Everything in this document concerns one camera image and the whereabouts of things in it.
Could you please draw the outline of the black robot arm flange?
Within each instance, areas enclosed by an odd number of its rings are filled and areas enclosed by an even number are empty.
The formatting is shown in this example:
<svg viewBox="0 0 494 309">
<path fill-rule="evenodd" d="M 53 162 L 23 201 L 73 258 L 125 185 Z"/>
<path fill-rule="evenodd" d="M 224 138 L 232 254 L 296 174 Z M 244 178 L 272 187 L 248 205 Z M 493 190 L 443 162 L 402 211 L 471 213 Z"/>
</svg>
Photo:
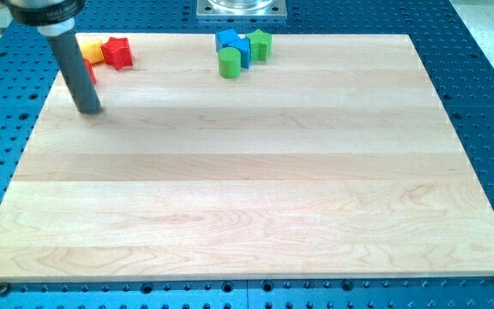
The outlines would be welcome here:
<svg viewBox="0 0 494 309">
<path fill-rule="evenodd" d="M 78 15 L 84 0 L 2 0 L 12 17 L 28 26 L 48 26 Z"/>
</svg>

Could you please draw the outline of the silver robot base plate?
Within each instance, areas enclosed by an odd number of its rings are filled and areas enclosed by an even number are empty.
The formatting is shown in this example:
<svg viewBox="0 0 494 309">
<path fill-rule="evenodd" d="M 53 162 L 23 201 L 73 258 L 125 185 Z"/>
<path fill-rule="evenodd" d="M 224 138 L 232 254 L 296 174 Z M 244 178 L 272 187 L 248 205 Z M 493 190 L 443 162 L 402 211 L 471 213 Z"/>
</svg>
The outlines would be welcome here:
<svg viewBox="0 0 494 309">
<path fill-rule="evenodd" d="M 200 20 L 285 20 L 286 0 L 197 0 L 196 17 Z"/>
</svg>

